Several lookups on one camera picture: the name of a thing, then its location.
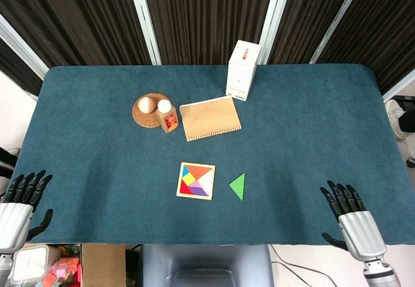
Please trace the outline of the beige egg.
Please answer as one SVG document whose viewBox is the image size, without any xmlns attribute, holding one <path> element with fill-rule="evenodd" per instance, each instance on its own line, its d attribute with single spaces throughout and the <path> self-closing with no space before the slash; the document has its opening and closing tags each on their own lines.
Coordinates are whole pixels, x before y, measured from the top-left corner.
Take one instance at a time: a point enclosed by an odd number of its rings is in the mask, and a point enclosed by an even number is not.
<svg viewBox="0 0 415 287">
<path fill-rule="evenodd" d="M 144 114 L 152 113 L 156 108 L 156 103 L 152 97 L 141 97 L 137 102 L 137 107 Z"/>
</svg>

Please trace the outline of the round woven rattan coaster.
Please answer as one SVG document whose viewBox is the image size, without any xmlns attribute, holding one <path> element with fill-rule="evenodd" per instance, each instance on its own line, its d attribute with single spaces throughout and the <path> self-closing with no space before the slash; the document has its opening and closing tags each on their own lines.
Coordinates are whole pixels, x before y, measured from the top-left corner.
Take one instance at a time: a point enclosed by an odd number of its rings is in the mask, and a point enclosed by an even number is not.
<svg viewBox="0 0 415 287">
<path fill-rule="evenodd" d="M 139 108 L 139 103 L 142 98 L 151 98 L 154 101 L 154 109 L 150 113 L 143 113 Z M 144 128 L 157 128 L 160 127 L 160 120 L 156 113 L 158 108 L 158 102 L 166 99 L 171 101 L 170 98 L 162 93 L 147 93 L 143 96 L 140 96 L 134 103 L 132 107 L 132 117 L 135 122 L 144 127 Z"/>
</svg>

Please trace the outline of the green triangle tangram piece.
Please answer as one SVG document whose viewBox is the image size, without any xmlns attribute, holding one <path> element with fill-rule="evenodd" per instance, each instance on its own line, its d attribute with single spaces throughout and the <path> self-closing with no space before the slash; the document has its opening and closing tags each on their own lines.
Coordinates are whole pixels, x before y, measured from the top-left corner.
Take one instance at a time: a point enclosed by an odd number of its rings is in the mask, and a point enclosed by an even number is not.
<svg viewBox="0 0 415 287">
<path fill-rule="evenodd" d="M 239 177 L 234 179 L 230 184 L 231 190 L 235 193 L 235 195 L 241 200 L 244 200 L 244 181 L 245 181 L 245 173 L 242 173 Z"/>
</svg>

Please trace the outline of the teal blue tablecloth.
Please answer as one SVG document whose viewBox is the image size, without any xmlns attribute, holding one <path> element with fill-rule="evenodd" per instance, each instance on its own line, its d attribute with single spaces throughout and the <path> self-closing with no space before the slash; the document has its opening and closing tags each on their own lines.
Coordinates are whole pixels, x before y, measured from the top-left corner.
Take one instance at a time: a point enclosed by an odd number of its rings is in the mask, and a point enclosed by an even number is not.
<svg viewBox="0 0 415 287">
<path fill-rule="evenodd" d="M 225 65 L 71 66 L 46 75 L 15 173 L 53 176 L 32 218 L 41 243 L 311 244 L 341 232 L 320 192 L 352 185 L 387 244 L 415 244 L 415 190 L 372 71 L 260 65 L 242 128 L 187 141 L 142 128 L 138 97 L 223 96 Z M 182 162 L 215 166 L 212 200 L 177 197 Z M 229 184 L 245 173 L 244 200 Z"/>
</svg>

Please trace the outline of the juice bottle with red label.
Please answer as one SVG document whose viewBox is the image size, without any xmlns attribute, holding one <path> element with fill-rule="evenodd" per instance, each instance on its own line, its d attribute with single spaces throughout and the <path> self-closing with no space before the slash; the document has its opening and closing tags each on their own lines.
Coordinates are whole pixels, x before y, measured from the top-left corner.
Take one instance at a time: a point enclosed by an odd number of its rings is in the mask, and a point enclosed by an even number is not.
<svg viewBox="0 0 415 287">
<path fill-rule="evenodd" d="M 178 127 L 179 122 L 176 108 L 169 100 L 160 100 L 158 102 L 156 113 L 159 118 L 160 126 L 164 132 L 169 133 Z"/>
</svg>

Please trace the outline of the brown cardboard box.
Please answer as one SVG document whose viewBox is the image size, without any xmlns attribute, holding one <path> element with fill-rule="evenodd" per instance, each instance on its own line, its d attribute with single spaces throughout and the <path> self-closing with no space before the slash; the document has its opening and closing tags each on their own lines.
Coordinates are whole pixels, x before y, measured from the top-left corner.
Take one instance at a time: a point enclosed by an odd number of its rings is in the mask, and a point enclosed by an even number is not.
<svg viewBox="0 0 415 287">
<path fill-rule="evenodd" d="M 125 245 L 83 244 L 81 287 L 126 287 Z"/>
</svg>

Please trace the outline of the white plastic storage container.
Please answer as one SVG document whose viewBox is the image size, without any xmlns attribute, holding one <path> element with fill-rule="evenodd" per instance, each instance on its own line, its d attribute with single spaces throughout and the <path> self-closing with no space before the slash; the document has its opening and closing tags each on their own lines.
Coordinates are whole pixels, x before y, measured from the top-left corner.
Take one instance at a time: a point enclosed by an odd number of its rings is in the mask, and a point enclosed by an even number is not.
<svg viewBox="0 0 415 287">
<path fill-rule="evenodd" d="M 11 276 L 13 284 L 38 282 L 48 267 L 49 248 L 46 245 L 29 246 L 14 254 Z"/>
</svg>

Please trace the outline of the orange wooden tangram piece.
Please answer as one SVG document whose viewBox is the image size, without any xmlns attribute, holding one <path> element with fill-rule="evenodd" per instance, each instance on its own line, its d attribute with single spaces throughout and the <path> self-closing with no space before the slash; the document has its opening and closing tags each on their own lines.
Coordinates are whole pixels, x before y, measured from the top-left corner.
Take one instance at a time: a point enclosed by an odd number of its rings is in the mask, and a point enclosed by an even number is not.
<svg viewBox="0 0 415 287">
<path fill-rule="evenodd" d="M 185 165 L 185 168 L 196 180 L 213 170 L 211 167 L 197 165 Z"/>
</svg>

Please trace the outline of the beige shoe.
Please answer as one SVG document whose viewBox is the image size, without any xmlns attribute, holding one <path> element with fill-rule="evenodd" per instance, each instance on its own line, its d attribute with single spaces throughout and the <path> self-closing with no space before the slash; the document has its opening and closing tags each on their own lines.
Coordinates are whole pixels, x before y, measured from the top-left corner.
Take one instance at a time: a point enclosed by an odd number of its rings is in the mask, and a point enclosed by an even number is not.
<svg viewBox="0 0 415 287">
<path fill-rule="evenodd" d="M 405 113 L 403 108 L 393 99 L 385 103 L 386 114 L 388 116 L 390 125 L 394 132 L 394 136 L 398 141 L 403 141 L 407 134 L 403 132 L 399 125 L 399 118 Z"/>
</svg>

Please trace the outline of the dark pleated screen panel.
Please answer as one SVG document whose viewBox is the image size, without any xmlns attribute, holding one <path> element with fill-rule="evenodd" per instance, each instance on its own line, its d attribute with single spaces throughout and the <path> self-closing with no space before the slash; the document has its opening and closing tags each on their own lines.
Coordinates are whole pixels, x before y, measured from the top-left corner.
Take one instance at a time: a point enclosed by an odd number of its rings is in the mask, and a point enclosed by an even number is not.
<svg viewBox="0 0 415 287">
<path fill-rule="evenodd" d="M 318 62 L 363 64 L 386 93 L 415 69 L 415 0 L 353 0 Z"/>
<path fill-rule="evenodd" d="M 0 14 L 49 68 L 151 63 L 133 0 L 0 0 Z"/>
<path fill-rule="evenodd" d="M 0 70 L 23 90 L 38 96 L 41 78 L 0 38 Z"/>
<path fill-rule="evenodd" d="M 270 0 L 147 0 L 164 65 L 228 63 L 238 40 L 259 43 Z"/>
<path fill-rule="evenodd" d="M 268 63 L 309 63 L 343 2 L 287 0 Z"/>
</svg>

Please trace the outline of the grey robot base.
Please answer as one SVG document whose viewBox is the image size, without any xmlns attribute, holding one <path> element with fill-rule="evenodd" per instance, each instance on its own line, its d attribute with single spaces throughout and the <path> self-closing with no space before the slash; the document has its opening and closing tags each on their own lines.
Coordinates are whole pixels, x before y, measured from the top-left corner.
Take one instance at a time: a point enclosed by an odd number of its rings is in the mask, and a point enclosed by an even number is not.
<svg viewBox="0 0 415 287">
<path fill-rule="evenodd" d="M 145 244 L 136 287 L 274 287 L 268 246 Z"/>
</svg>

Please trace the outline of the tall white carton box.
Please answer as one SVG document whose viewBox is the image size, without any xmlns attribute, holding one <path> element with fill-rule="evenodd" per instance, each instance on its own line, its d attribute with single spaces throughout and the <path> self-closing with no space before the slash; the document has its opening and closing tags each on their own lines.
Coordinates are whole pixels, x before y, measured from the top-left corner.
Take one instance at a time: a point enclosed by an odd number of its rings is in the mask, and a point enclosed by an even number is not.
<svg viewBox="0 0 415 287">
<path fill-rule="evenodd" d="M 246 101 L 261 51 L 259 44 L 238 40 L 228 62 L 226 95 Z"/>
</svg>

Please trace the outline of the tan spiral notebook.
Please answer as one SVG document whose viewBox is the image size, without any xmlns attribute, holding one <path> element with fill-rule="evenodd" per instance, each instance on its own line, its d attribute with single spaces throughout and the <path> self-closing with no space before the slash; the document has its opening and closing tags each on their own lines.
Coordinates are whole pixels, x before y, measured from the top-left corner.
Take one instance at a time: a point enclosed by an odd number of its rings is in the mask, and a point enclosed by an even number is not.
<svg viewBox="0 0 415 287">
<path fill-rule="evenodd" d="M 187 141 L 234 132 L 242 128 L 231 96 L 179 107 Z"/>
</svg>

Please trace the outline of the black and silver right hand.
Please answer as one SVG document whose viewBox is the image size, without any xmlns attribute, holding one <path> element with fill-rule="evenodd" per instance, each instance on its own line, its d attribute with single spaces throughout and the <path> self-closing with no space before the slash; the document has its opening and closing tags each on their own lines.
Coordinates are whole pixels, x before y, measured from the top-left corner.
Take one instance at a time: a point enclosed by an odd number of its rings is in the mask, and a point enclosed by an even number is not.
<svg viewBox="0 0 415 287">
<path fill-rule="evenodd" d="M 349 252 L 361 262 L 383 258 L 386 253 L 385 242 L 359 193 L 351 185 L 335 184 L 330 180 L 327 184 L 330 189 L 320 187 L 320 191 L 335 216 L 343 239 L 337 240 L 328 233 L 322 233 L 324 240 Z"/>
</svg>

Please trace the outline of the black and silver left hand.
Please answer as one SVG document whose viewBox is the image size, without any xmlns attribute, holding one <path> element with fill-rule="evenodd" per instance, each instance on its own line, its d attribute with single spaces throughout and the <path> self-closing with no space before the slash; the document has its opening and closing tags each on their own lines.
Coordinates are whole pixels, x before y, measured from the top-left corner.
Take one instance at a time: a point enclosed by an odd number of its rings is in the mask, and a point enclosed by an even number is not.
<svg viewBox="0 0 415 287">
<path fill-rule="evenodd" d="M 52 209 L 46 210 L 36 227 L 31 227 L 31 221 L 52 178 L 51 174 L 41 170 L 37 174 L 20 174 L 9 183 L 0 202 L 0 255 L 14 254 L 25 242 L 48 228 L 53 217 Z"/>
</svg>

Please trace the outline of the wooden tangram tray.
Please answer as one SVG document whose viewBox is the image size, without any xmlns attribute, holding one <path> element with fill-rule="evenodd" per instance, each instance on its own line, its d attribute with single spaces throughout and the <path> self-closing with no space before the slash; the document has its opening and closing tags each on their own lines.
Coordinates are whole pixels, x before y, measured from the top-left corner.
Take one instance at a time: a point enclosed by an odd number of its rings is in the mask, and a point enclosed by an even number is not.
<svg viewBox="0 0 415 287">
<path fill-rule="evenodd" d="M 199 180 L 199 184 L 203 187 L 204 191 L 208 194 L 208 196 L 195 196 L 195 195 L 186 195 L 186 194 L 180 194 L 180 184 L 182 181 L 182 170 L 183 166 L 185 165 L 197 165 L 197 166 L 207 166 L 211 167 L 213 170 L 202 176 Z M 212 200 L 213 197 L 213 186 L 214 186 L 214 178 L 215 178 L 215 166 L 214 165 L 205 165 L 205 164 L 198 164 L 198 163 L 188 163 L 188 162 L 182 162 L 180 165 L 180 172 L 178 176 L 178 185 L 176 189 L 176 195 L 177 197 L 183 197 L 183 198 L 192 198 L 197 200 Z"/>
</svg>

